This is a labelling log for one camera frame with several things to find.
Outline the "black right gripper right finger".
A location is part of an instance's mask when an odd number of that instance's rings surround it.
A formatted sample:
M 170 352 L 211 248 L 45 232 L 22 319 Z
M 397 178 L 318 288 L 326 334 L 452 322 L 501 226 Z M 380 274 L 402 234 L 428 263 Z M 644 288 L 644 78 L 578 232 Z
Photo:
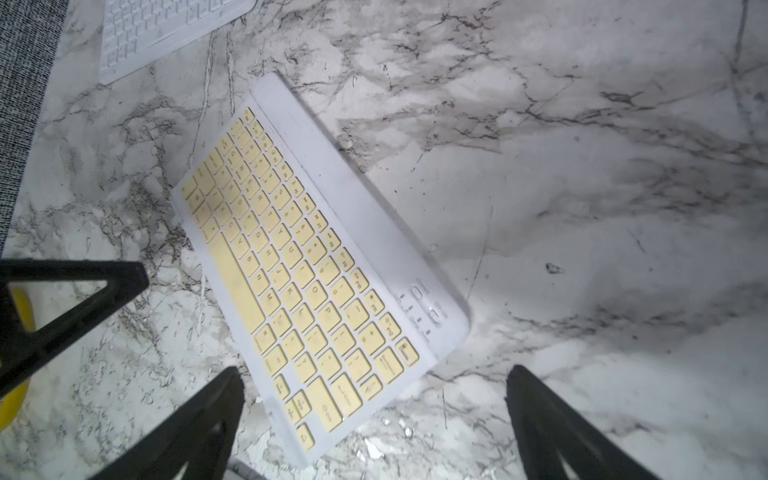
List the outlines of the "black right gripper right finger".
M 506 405 L 529 479 L 654 479 L 523 365 L 507 377 Z

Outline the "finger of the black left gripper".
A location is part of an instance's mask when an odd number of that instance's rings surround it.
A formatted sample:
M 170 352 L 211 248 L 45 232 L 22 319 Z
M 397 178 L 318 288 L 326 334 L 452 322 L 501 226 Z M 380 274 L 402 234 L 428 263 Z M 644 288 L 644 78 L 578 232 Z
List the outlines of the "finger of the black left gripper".
M 142 263 L 132 261 L 33 260 L 1 261 L 1 394 L 17 385 L 11 378 L 10 344 L 20 327 L 11 283 L 104 281 L 104 288 L 62 313 L 35 332 L 21 334 L 30 342 L 30 352 L 21 369 L 21 381 L 29 379 L 60 353 L 93 330 L 98 324 L 124 307 L 149 285 Z

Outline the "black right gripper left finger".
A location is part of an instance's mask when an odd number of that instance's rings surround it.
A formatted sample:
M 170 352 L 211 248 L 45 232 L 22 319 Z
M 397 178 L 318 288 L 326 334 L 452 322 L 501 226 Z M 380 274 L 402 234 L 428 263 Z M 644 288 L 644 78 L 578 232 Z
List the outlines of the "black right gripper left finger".
M 221 479 L 244 406 L 244 384 L 230 366 L 96 479 Z

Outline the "yellow key keyboard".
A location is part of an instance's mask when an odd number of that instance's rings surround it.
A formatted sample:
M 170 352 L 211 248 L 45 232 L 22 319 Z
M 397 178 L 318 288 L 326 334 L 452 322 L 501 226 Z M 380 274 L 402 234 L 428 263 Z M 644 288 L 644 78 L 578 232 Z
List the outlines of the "yellow key keyboard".
M 469 335 L 455 297 L 274 73 L 171 202 L 299 468 Z

